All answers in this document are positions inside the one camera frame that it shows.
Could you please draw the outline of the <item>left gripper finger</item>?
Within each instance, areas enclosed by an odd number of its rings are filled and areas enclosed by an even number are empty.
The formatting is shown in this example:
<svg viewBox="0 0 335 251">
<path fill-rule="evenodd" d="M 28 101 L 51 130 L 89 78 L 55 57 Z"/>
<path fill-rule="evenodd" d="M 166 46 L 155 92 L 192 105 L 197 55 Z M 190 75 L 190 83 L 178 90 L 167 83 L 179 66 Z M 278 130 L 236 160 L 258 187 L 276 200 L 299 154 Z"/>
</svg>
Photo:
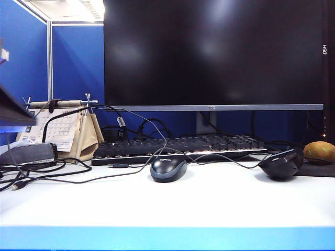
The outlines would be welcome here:
<svg viewBox="0 0 335 251">
<path fill-rule="evenodd" d="M 0 39 L 0 56 L 1 63 L 9 61 L 9 52 L 3 48 L 3 39 Z"/>
<path fill-rule="evenodd" d="M 36 118 L 1 85 L 1 133 L 25 131 L 35 126 Z"/>
</svg>

